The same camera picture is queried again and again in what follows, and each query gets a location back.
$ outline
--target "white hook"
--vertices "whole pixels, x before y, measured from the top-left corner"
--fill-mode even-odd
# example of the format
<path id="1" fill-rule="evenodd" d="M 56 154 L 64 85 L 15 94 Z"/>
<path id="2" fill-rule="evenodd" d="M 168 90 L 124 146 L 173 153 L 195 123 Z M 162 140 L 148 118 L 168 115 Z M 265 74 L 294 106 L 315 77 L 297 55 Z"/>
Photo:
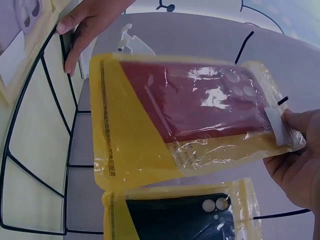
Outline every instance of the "white hook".
<path id="1" fill-rule="evenodd" d="M 132 28 L 132 24 L 125 25 L 121 30 L 121 39 L 117 44 L 117 51 L 123 52 L 124 48 L 130 49 L 131 55 L 142 54 L 155 56 L 155 52 L 137 36 L 130 36 L 128 30 Z"/>

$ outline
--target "clear plastic packaging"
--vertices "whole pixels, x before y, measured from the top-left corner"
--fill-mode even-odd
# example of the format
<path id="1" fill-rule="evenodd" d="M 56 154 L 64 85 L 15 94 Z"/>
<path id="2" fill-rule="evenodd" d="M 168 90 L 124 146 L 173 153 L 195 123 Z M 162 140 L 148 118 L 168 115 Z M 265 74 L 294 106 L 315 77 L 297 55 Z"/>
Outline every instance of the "clear plastic packaging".
<path id="1" fill-rule="evenodd" d="M 100 55 L 90 63 L 90 93 L 94 174 L 106 191 L 220 171 L 305 145 L 284 127 L 287 106 L 278 106 L 282 96 L 258 62 Z"/>
<path id="2" fill-rule="evenodd" d="M 219 185 L 106 192 L 105 240 L 261 240 L 249 178 Z"/>

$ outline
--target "fingernail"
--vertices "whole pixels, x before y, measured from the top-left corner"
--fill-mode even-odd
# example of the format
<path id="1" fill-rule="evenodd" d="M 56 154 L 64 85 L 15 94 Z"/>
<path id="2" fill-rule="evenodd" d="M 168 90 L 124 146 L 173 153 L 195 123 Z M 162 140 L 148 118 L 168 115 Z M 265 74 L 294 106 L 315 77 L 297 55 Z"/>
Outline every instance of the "fingernail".
<path id="1" fill-rule="evenodd" d="M 66 25 L 64 25 L 62 22 L 59 22 L 56 26 L 56 30 L 58 31 L 58 33 L 63 34 L 66 30 Z"/>

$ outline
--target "black phone case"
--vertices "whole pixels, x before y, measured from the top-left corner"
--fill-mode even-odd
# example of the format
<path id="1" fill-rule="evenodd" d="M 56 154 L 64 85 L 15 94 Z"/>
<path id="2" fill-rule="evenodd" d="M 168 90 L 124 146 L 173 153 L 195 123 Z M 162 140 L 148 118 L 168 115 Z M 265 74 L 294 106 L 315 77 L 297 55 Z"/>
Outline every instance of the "black phone case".
<path id="1" fill-rule="evenodd" d="M 203 209 L 205 200 L 214 203 L 226 199 L 227 207 L 211 212 Z M 126 200 L 140 240 L 234 240 L 234 218 L 229 211 L 231 199 L 227 194 L 152 200 Z"/>

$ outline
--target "white label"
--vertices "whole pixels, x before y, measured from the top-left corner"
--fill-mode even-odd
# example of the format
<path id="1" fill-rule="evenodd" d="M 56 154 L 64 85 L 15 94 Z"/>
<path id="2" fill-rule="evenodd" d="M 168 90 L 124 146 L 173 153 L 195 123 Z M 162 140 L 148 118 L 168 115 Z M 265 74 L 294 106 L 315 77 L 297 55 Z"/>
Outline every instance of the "white label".
<path id="1" fill-rule="evenodd" d="M 272 107 L 266 107 L 264 110 L 273 129 L 276 145 L 283 146 L 291 144 L 292 141 L 290 134 L 288 133 L 284 123 L 282 122 L 279 111 L 276 108 Z"/>

